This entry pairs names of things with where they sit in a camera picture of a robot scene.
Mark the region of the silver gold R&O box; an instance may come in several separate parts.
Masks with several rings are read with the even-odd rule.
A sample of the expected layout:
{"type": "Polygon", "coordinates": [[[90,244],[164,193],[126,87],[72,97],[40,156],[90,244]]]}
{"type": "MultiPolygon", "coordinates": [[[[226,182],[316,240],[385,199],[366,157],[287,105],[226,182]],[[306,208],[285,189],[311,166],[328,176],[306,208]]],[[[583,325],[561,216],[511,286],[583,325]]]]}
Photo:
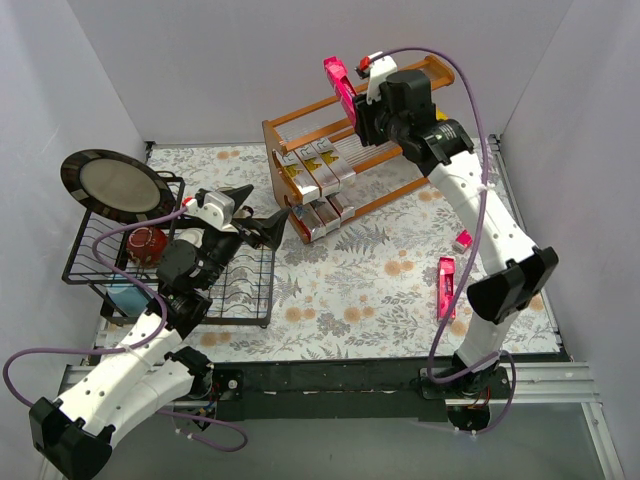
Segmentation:
{"type": "Polygon", "coordinates": [[[321,196],[320,188],[295,152],[275,153],[284,178],[291,184],[300,204],[309,204],[321,196]]]}

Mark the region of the small pink toothpaste box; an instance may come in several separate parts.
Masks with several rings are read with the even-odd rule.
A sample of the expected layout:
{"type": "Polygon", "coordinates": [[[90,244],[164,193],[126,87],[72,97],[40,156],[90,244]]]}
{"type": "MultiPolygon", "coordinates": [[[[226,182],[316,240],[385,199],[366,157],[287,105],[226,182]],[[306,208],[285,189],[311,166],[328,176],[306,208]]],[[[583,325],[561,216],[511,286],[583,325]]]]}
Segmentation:
{"type": "Polygon", "coordinates": [[[357,119],[353,99],[357,96],[357,92],[348,78],[346,66],[341,59],[333,56],[323,60],[323,67],[336,98],[352,127],[355,127],[357,119]]]}

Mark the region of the white gold R&O box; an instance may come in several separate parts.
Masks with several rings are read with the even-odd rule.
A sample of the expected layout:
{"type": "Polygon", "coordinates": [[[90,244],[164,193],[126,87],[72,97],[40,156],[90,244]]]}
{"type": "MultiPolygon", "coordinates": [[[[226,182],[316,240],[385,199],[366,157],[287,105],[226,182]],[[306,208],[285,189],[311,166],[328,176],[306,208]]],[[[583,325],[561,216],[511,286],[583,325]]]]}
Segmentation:
{"type": "Polygon", "coordinates": [[[311,174],[323,197],[339,191],[340,183],[338,178],[311,144],[295,149],[294,153],[311,174]]]}

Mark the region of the silver R&O Ice Mint box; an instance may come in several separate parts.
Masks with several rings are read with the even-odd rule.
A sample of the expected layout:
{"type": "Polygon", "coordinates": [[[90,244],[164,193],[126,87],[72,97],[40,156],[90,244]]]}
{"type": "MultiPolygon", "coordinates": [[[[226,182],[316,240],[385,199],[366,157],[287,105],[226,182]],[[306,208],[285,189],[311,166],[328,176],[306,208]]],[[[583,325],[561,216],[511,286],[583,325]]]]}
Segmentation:
{"type": "Polygon", "coordinates": [[[327,200],[339,215],[341,223],[345,223],[355,216],[355,206],[344,193],[339,192],[329,195],[327,200]]]}

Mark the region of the pink Be You toothpaste box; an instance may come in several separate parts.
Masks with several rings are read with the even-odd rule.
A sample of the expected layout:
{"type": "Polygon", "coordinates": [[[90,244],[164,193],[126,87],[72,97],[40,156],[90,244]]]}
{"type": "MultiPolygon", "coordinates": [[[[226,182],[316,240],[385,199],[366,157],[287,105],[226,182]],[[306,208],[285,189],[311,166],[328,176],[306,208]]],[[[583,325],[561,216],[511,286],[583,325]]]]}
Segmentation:
{"type": "Polygon", "coordinates": [[[456,252],[465,253],[472,246],[472,235],[467,231],[462,231],[454,240],[453,248],[456,252]]]}

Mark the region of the silver red R&O box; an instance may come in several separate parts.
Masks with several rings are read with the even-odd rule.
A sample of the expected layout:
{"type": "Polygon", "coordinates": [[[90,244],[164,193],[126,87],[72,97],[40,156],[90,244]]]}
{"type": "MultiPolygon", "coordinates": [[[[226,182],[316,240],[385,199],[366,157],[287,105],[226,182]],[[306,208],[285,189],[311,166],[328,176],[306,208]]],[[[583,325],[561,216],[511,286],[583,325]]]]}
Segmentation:
{"type": "Polygon", "coordinates": [[[311,206],[323,222],[327,234],[340,227],[341,217],[327,199],[314,200],[311,202],[311,206]]]}

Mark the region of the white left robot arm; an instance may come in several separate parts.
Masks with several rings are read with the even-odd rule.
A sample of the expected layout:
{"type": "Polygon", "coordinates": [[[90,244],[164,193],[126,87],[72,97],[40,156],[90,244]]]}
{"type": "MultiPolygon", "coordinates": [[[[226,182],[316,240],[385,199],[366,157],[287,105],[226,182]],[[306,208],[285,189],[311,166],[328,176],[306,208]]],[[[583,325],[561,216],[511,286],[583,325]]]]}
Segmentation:
{"type": "Polygon", "coordinates": [[[244,205],[252,190],[199,190],[186,199],[180,211],[201,223],[202,234],[181,236],[164,248],[158,290],[128,336],[73,387],[30,407],[36,450],[66,478],[94,478],[117,443],[168,402],[210,396],[214,365],[183,342],[208,313],[205,293],[238,250],[277,250],[289,215],[283,208],[254,218],[244,205]]]}

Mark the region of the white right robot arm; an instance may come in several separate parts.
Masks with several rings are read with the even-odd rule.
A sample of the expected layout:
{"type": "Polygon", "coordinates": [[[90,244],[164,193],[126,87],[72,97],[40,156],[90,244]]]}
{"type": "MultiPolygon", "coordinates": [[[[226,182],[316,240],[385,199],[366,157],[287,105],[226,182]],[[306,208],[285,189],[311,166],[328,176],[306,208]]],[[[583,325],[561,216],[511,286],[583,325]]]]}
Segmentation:
{"type": "Polygon", "coordinates": [[[551,247],[539,247],[516,223],[488,184],[488,155],[456,120],[436,113],[429,77],[420,69],[377,73],[360,68],[366,92],[353,99],[355,131],[363,145],[392,142],[443,195],[471,233],[471,262],[481,261],[485,277],[460,282],[472,318],[449,369],[435,373],[433,385],[453,384],[464,397],[475,397],[489,384],[502,346],[515,319],[543,288],[559,263],[551,247]]]}

